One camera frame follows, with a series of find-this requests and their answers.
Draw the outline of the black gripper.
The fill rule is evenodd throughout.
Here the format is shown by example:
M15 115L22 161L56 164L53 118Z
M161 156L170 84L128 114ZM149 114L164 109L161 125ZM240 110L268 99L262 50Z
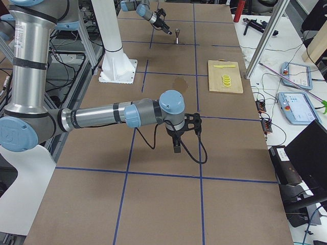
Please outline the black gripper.
M180 153L180 141L182 135L186 131L185 122L182 121L179 124L173 124L170 121L165 122L166 131L173 139L173 149L174 153Z
M155 21L152 25L156 30L165 31L167 34L172 34L170 29L165 27L165 23L160 17L155 16Z

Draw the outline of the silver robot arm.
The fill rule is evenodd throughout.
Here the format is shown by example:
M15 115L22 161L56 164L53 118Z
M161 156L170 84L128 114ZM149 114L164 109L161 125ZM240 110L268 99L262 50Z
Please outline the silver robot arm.
M135 11L141 18L150 23L154 29L172 35L170 27L165 23L166 12L163 8L153 12L150 10L149 1L121 1L120 4L122 11Z
M12 152L30 150L39 143L46 142L73 129L126 124L139 128L150 124L166 124L167 133L173 139L175 153L180 153L181 136L186 131L184 100L175 90L164 92L158 100L114 103L102 107L70 109L75 106L73 98L84 95L88 81L84 82L83 71L75 71L74 66L66 65L75 74L65 85L46 85L48 71L49 44L51 33L57 30L86 29L80 15L79 1L9 1L10 14L15 20L14 55L11 101L4 107L1 117L1 146ZM104 57L100 82L133 83L137 60L128 59L123 51L121 36L116 18L114 1L92 1L99 32L103 40ZM151 11L149 1L121 1L123 11L136 13L151 25L172 34L165 23L164 9ZM93 50L87 40L87 30L80 34L88 56ZM89 57L94 71L102 58ZM55 90L68 89L64 102L55 109L44 106L44 94Z

